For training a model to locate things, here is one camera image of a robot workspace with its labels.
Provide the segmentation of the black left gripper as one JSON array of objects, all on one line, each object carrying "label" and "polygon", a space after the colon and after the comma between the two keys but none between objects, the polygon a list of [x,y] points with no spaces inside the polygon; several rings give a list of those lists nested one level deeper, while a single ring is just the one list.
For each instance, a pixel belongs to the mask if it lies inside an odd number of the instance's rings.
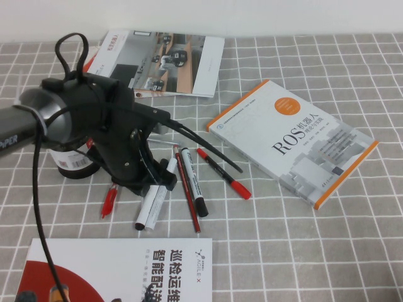
[{"label": "black left gripper", "polygon": [[177,183],[176,174],[167,171],[168,159],[156,162],[148,147],[147,136],[158,133],[159,128],[159,124],[110,124],[90,127],[86,133],[94,140],[112,179],[144,196],[151,185],[161,183],[172,191]]}]

